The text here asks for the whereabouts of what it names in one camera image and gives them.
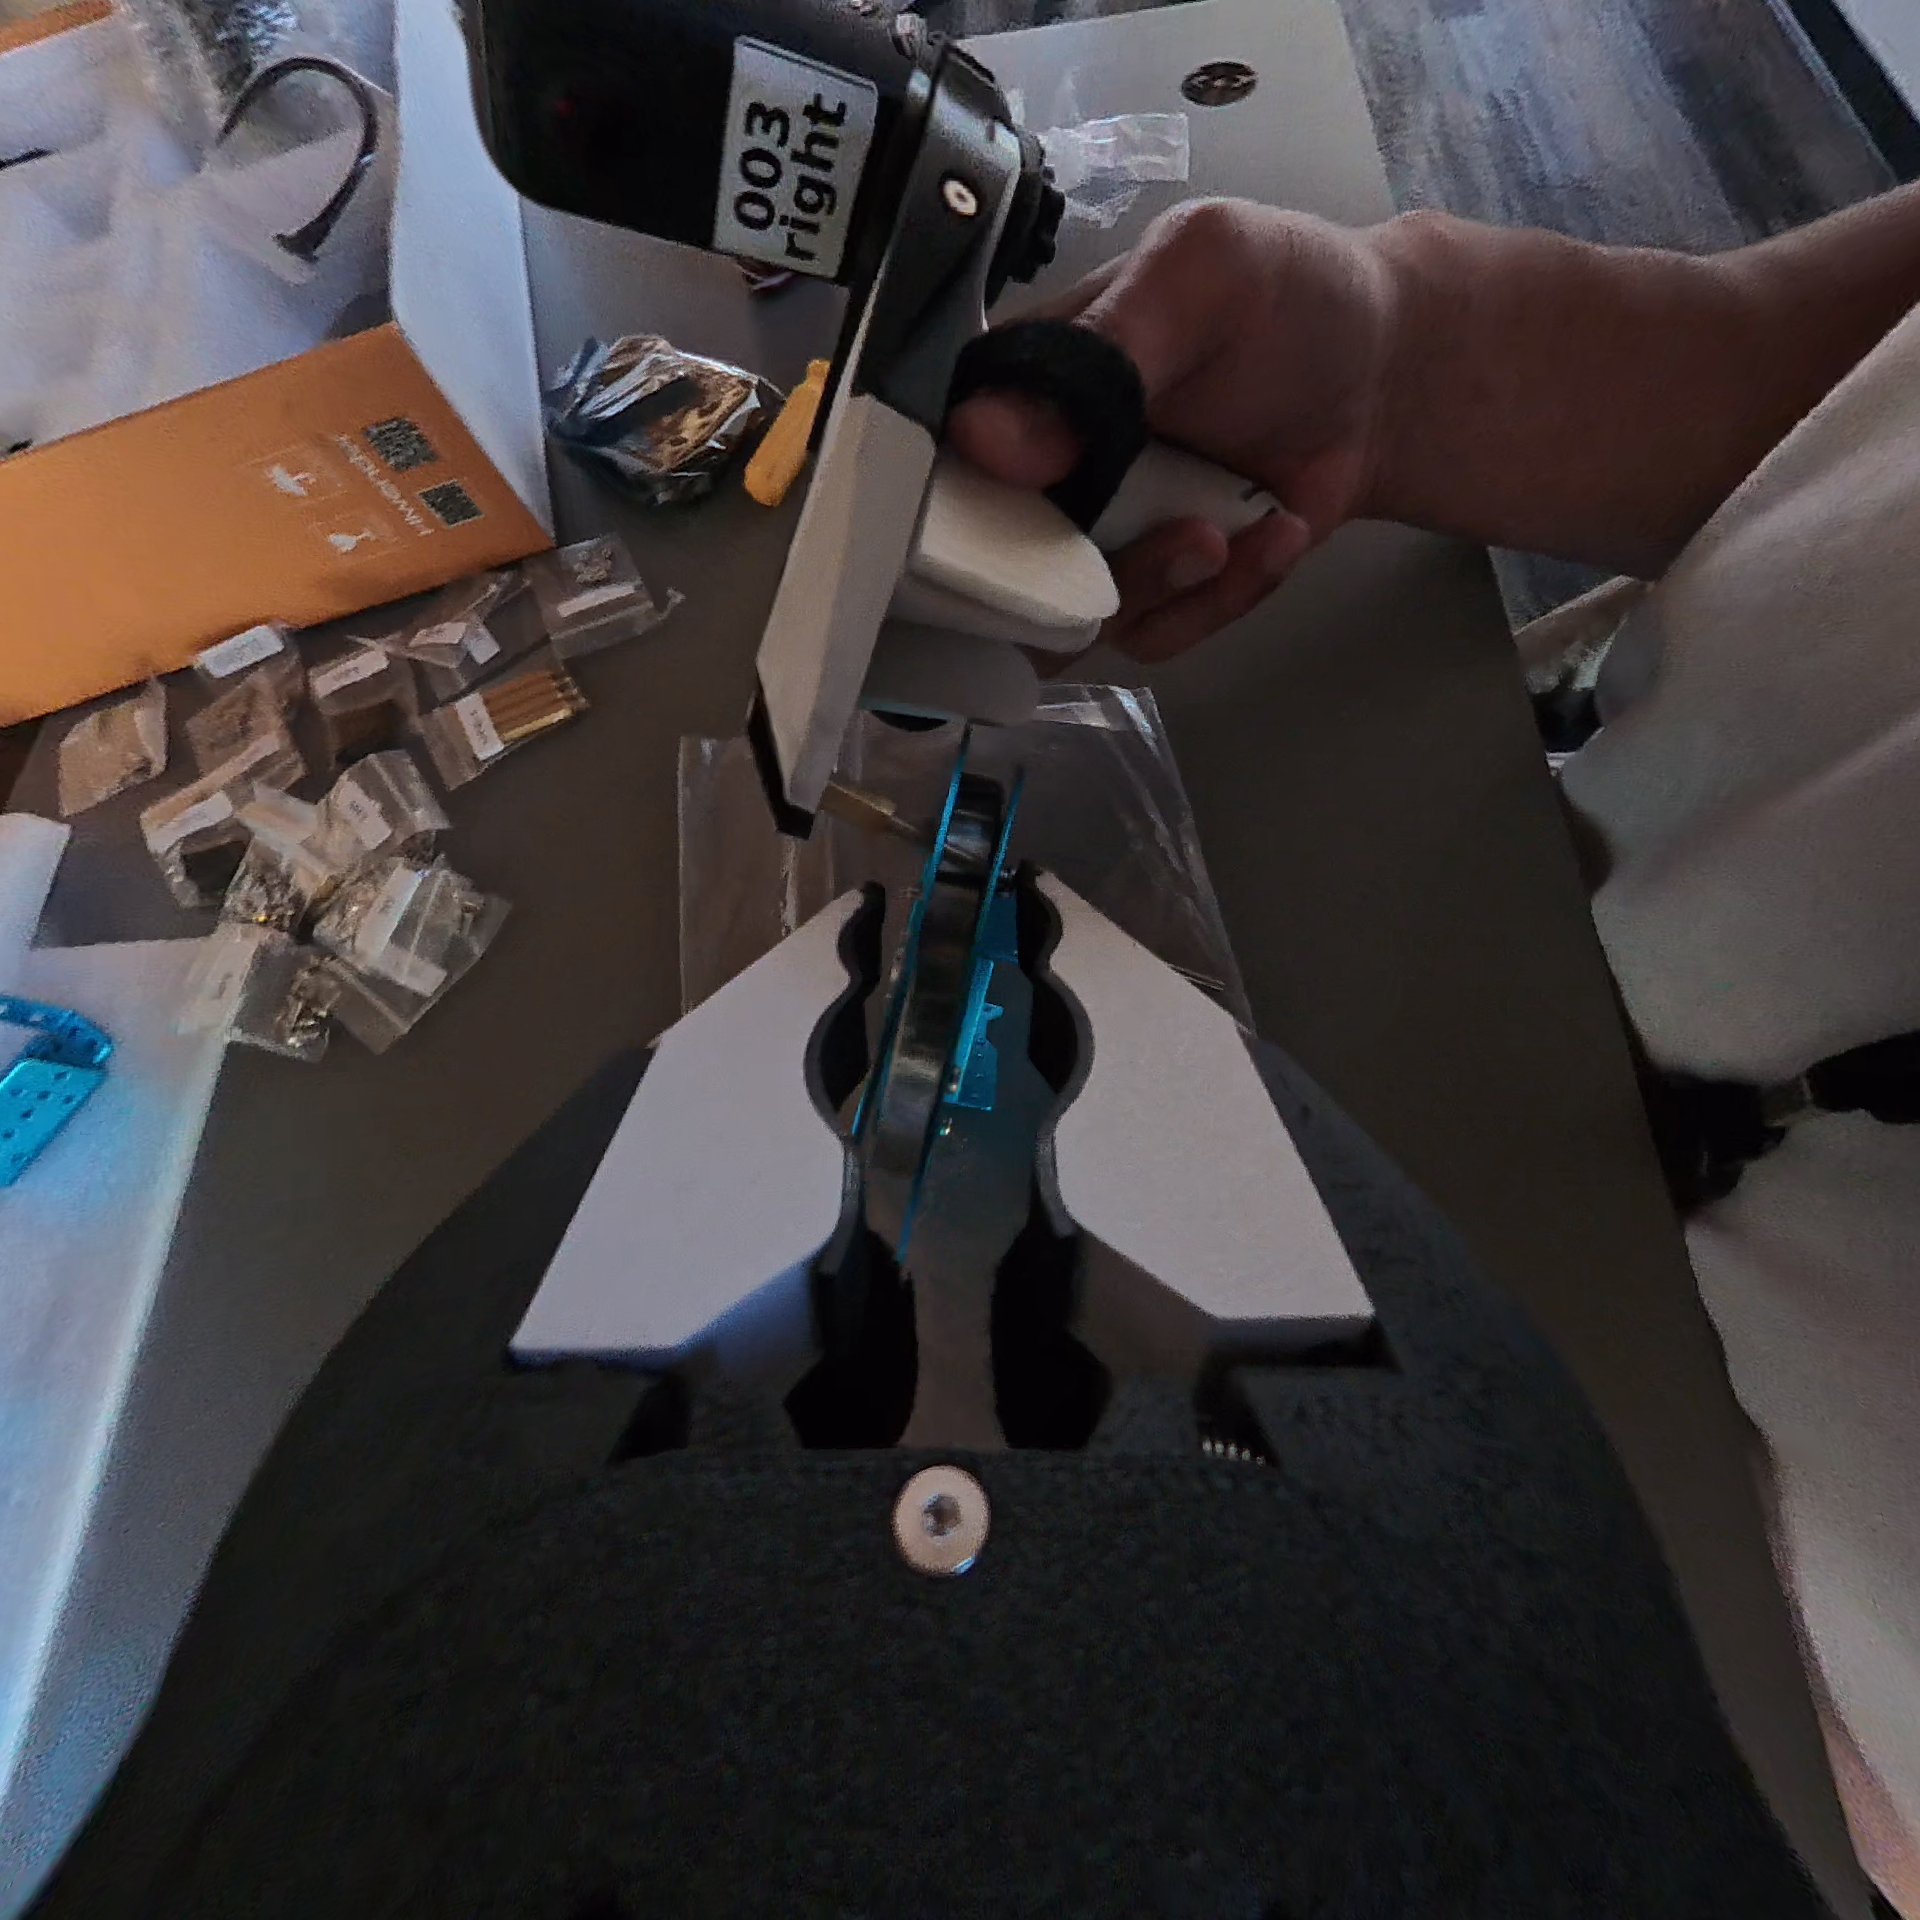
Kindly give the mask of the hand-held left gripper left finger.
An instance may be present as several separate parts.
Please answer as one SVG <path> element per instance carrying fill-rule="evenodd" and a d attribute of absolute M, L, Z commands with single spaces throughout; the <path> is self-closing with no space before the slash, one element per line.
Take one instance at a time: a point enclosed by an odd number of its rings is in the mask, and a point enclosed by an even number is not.
<path fill-rule="evenodd" d="M 877 933 L 883 893 L 833 893 L 656 1037 L 517 1321 L 517 1365 L 770 1392 L 801 1445 L 905 1442 L 913 1281 L 862 1223 L 840 1141 Z"/>

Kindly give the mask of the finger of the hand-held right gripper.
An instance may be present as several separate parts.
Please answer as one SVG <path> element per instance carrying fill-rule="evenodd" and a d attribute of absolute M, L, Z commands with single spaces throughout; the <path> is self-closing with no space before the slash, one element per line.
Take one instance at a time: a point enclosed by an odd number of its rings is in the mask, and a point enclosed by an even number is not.
<path fill-rule="evenodd" d="M 811 837 L 934 478 L 934 432 L 826 397 L 813 470 L 757 649 L 746 747 L 782 837 Z"/>

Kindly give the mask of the blue round rotating base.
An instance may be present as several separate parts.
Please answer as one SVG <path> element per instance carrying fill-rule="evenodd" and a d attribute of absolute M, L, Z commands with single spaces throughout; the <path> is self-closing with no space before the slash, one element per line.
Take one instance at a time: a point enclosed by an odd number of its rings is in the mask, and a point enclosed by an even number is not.
<path fill-rule="evenodd" d="M 976 729 L 962 729 L 883 979 L 877 1054 L 849 1117 L 862 1224 L 901 1271 L 913 1251 L 936 1141 L 962 1107 L 997 1107 L 997 974 L 1011 963 L 1011 810 L 1023 767 L 983 767 Z"/>

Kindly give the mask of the person's right forearm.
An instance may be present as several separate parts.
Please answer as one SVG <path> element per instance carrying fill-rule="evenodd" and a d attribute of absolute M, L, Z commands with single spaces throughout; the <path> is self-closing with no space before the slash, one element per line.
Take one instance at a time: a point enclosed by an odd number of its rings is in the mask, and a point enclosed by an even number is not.
<path fill-rule="evenodd" d="M 1455 211 L 1366 234 L 1384 328 L 1358 523 L 1661 577 L 1906 321 L 1920 190 L 1733 255 Z"/>

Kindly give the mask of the grey desk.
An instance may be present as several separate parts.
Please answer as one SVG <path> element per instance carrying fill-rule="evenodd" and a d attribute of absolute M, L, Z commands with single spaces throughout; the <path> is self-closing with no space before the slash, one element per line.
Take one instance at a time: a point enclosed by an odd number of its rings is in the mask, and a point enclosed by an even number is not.
<path fill-rule="evenodd" d="M 1863 1910 L 1753 1433 L 1638 1122 L 1483 555 L 1351 525 L 1153 670 L 1285 1117 L 1394 1351 L 1251 1371 L 1274 1458 L 615 1455 L 502 1365 L 678 1007 L 678 730 L 735 730 L 782 523 L 459 799 L 502 951 L 382 1062 L 234 1047 L 9 1865 L 48 1910 Z"/>

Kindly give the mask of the person's right hand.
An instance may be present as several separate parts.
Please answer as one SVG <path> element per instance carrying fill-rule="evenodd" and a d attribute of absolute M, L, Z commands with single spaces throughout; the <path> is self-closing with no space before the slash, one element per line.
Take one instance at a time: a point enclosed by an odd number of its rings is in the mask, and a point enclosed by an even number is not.
<path fill-rule="evenodd" d="M 1379 234 L 1191 195 L 1034 317 L 1119 342 L 1146 379 L 1153 435 L 1274 501 L 1240 533 L 1155 523 L 1126 541 L 1101 649 L 1168 667 L 1207 641 L 1358 511 L 1394 353 Z"/>

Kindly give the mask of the dark bag of parts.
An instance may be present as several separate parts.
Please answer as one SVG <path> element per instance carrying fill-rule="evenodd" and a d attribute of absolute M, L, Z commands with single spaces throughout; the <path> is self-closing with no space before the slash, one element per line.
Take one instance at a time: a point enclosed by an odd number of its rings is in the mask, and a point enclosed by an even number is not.
<path fill-rule="evenodd" d="M 719 491 L 771 413 L 782 389 L 770 379 L 674 349 L 666 335 L 590 335 L 543 386 L 547 435 L 645 507 L 695 507 Z"/>

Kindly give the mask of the clear plastic bag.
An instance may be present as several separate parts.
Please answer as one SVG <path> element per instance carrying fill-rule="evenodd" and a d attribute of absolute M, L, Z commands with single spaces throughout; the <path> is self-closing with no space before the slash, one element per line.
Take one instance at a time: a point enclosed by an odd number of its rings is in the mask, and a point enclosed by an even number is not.
<path fill-rule="evenodd" d="M 1107 922 L 1251 1029 L 1191 799 L 1146 688 L 1063 688 L 1023 729 L 983 729 L 967 767 L 984 778 L 1023 773 L 1009 861 L 1054 867 Z M 877 963 L 891 974 L 917 867 L 917 843 L 840 816 L 813 816 L 811 837 L 782 837 L 746 730 L 682 730 L 678 1007 L 695 1011 L 855 881 L 883 881 Z"/>

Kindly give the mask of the pile of small hardware bags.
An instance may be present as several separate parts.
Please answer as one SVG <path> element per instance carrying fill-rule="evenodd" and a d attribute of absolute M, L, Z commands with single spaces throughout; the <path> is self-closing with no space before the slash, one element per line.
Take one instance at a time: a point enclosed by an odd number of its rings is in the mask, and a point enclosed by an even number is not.
<path fill-rule="evenodd" d="M 449 867 L 443 799 L 590 712 L 578 655 L 678 610 L 622 533 L 543 549 L 341 639 L 251 622 L 56 738 L 56 810 L 127 791 L 166 893 L 210 920 L 175 1037 L 318 1062 L 403 1041 L 494 944 L 510 896 Z"/>

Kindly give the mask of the small clear hardware bag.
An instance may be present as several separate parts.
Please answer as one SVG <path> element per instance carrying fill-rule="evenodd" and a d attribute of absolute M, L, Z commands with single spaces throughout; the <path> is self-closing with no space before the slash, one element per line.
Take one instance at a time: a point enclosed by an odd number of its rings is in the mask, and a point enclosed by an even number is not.
<path fill-rule="evenodd" d="M 1191 176 L 1186 109 L 1126 109 L 1063 129 L 1034 129 L 1072 229 L 1119 229 L 1146 187 Z"/>

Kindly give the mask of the orange cardboard box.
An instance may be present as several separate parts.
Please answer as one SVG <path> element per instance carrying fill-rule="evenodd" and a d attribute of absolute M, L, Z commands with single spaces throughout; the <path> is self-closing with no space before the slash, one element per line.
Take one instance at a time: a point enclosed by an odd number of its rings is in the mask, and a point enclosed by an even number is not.
<path fill-rule="evenodd" d="M 9 18 L 9 729 L 552 525 L 459 6 Z"/>

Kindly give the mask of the white foam sheet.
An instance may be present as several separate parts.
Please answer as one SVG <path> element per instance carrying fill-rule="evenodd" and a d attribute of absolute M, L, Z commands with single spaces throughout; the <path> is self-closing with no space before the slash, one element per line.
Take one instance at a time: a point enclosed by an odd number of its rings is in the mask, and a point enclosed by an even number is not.
<path fill-rule="evenodd" d="M 35 1733 L 56 1711 L 69 1586 L 227 1062 L 210 1029 L 175 1029 L 201 951 L 205 941 L 134 941 L 22 960 L 35 999 L 107 1037 L 107 1071 L 0 1197 L 9 1904 L 63 1837 L 63 1807 L 41 1807 Z"/>

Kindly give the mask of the white foam block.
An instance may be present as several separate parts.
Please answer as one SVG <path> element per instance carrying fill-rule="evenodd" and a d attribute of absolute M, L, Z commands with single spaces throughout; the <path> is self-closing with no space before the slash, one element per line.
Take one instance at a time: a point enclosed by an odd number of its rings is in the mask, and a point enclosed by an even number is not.
<path fill-rule="evenodd" d="M 27 810 L 0 816 L 0 974 L 14 974 L 22 951 L 35 944 L 63 848 L 69 848 L 69 823 Z"/>

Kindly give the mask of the yellow handled tool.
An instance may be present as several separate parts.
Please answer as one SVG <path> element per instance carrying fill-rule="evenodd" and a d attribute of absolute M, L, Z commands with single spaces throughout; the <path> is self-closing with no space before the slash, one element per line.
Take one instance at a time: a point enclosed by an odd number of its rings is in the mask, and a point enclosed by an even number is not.
<path fill-rule="evenodd" d="M 782 397 L 771 426 L 760 432 L 741 485 L 757 507 L 782 507 L 785 485 L 801 478 L 811 466 L 811 435 L 813 435 L 813 417 L 822 417 L 822 389 L 826 389 L 826 353 L 813 353 L 801 370 L 801 386 Z"/>

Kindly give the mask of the blue perforated U bracket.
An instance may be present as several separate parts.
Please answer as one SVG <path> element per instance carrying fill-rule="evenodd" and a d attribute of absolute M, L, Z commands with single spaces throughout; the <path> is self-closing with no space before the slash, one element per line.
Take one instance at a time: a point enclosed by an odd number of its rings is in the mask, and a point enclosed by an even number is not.
<path fill-rule="evenodd" d="M 22 1037 L 0 1071 L 0 1185 L 14 1185 L 103 1090 L 118 1041 L 89 1011 L 27 994 L 0 994 L 0 1029 Z"/>

